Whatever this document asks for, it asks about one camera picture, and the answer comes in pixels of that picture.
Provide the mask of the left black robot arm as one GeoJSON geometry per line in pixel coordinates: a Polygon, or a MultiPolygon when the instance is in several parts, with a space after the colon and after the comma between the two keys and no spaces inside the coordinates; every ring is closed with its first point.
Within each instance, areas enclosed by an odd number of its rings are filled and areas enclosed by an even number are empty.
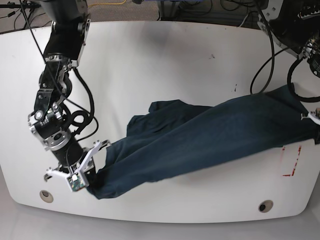
{"type": "Polygon", "coordinates": [[[257,25],[270,40],[296,60],[290,66],[286,84],[290,94],[303,103],[318,103],[318,96],[298,95],[292,84],[296,67],[306,61],[311,73],[320,76],[320,2],[318,0],[256,0],[257,25]]]}

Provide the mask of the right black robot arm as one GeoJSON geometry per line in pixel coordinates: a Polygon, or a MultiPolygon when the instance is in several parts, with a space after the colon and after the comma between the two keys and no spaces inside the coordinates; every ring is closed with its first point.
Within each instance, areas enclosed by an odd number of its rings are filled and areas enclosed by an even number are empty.
{"type": "Polygon", "coordinates": [[[96,141],[91,148],[83,148],[76,139],[96,121],[92,94],[88,95],[89,110],[79,106],[71,112],[67,107],[72,92],[69,72],[78,73],[91,17],[84,0],[42,0],[40,5],[52,19],[52,24],[49,41],[41,51],[45,68],[39,78],[28,126],[44,149],[58,160],[56,168],[46,170],[44,179],[62,178],[70,190],[76,192],[88,187],[95,177],[93,156],[110,145],[105,140],[96,141]]]}

